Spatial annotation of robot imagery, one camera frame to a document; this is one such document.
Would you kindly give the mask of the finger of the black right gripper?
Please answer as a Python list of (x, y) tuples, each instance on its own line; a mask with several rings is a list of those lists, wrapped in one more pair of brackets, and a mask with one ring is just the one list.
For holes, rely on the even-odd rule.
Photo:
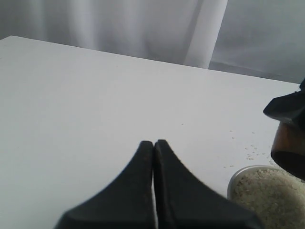
[(282, 123), (305, 130), (305, 80), (299, 85), (300, 90), (272, 99), (263, 113)]

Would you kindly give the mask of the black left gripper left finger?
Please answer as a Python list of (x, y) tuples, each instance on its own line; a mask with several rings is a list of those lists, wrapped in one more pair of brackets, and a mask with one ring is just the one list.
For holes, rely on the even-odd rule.
[(105, 189), (66, 211), (57, 229), (153, 229), (153, 144), (142, 141)]

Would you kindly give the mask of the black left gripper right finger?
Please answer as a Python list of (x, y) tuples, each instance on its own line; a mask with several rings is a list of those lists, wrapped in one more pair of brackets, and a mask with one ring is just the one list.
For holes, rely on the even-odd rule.
[(154, 146), (153, 182), (160, 229), (262, 229), (256, 214), (214, 192), (166, 140)]

